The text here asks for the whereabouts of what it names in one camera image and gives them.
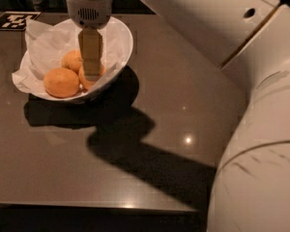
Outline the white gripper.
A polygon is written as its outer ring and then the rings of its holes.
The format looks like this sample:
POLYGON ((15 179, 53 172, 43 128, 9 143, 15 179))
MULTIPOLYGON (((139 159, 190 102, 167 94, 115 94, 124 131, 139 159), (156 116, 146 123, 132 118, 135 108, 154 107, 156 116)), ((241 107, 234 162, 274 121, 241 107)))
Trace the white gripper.
POLYGON ((97 29, 109 21, 112 0, 66 0, 66 3, 71 20, 84 28, 78 34, 78 43, 85 78, 96 81, 100 76, 103 47, 102 35, 97 29))

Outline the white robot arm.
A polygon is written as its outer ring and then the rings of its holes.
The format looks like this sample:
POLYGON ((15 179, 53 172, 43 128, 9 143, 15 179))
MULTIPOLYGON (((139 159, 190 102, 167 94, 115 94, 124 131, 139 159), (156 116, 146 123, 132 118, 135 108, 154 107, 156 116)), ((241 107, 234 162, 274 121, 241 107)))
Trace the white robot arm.
POLYGON ((279 0, 140 0, 248 104, 216 168, 137 142, 148 121, 100 126, 92 150, 200 215, 204 232, 290 232, 290 7, 279 0))

